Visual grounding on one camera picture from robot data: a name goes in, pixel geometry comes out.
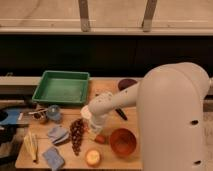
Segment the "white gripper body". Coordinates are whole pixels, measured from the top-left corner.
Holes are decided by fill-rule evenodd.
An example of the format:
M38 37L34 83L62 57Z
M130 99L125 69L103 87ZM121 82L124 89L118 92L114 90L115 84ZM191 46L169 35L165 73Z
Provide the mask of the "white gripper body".
M106 119L106 115L92 115L89 119L89 128L93 133L100 133L105 125Z

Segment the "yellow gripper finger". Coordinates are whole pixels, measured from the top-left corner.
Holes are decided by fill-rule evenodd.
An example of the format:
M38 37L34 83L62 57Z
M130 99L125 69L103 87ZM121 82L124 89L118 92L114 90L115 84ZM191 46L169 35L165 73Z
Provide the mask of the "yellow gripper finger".
M96 140L96 137L97 137L97 134L95 133L88 133L88 136L91 140L95 141Z

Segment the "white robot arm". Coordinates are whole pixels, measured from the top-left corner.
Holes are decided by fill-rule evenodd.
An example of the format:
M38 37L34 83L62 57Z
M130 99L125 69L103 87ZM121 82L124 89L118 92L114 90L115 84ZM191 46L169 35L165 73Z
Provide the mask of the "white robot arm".
M197 64L166 64L141 82L89 102L91 123L115 108L137 109L143 171L205 171L203 101L210 88Z

